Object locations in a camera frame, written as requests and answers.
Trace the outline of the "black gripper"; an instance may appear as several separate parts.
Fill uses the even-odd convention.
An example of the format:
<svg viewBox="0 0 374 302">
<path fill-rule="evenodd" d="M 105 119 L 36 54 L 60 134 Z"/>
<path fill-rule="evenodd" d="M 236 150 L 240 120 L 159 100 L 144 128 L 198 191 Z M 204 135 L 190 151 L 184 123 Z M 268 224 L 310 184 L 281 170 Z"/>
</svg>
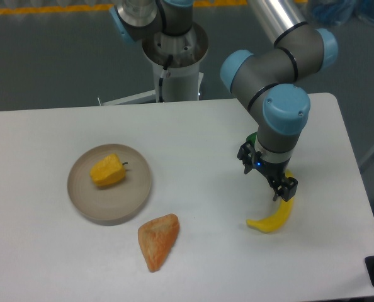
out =
<svg viewBox="0 0 374 302">
<path fill-rule="evenodd" d="M 295 196 L 298 181 L 285 173 L 289 159 L 278 160 L 277 162 L 266 160 L 261 152 L 255 152 L 250 141 L 244 142 L 239 147 L 237 158 L 242 162 L 245 174 L 248 174 L 252 169 L 256 169 L 266 178 L 274 191 L 273 201 L 281 198 L 288 202 Z"/>
</svg>

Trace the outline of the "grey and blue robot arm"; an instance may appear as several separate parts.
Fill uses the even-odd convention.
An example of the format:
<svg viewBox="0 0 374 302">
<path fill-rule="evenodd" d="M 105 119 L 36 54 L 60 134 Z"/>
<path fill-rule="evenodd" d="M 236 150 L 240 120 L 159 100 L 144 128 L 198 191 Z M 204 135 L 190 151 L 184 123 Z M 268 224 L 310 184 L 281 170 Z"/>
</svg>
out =
<svg viewBox="0 0 374 302">
<path fill-rule="evenodd" d="M 332 65 L 337 41 L 330 31 L 312 28 L 291 1 L 248 5 L 273 49 L 261 56 L 247 50 L 230 54 L 220 78 L 258 124 L 237 154 L 244 170 L 257 170 L 275 197 L 288 201 L 298 182 L 286 167 L 310 111 L 307 93 L 295 83 Z M 121 1 L 110 14 L 125 41 L 142 42 L 152 64 L 157 102 L 198 99 L 198 69 L 208 38 L 193 21 L 192 1 Z"/>
</svg>

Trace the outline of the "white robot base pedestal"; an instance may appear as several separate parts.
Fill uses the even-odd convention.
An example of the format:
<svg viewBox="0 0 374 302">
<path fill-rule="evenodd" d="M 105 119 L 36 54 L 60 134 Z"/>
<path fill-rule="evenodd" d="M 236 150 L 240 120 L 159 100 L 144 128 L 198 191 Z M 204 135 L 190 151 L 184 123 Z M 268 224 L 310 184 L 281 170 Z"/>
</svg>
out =
<svg viewBox="0 0 374 302">
<path fill-rule="evenodd" d="M 203 79 L 200 64 L 208 52 L 208 37 L 199 24 L 192 23 L 180 36 L 156 33 L 142 40 L 142 50 L 152 66 L 154 89 L 100 102 L 101 106 L 199 100 Z"/>
</svg>

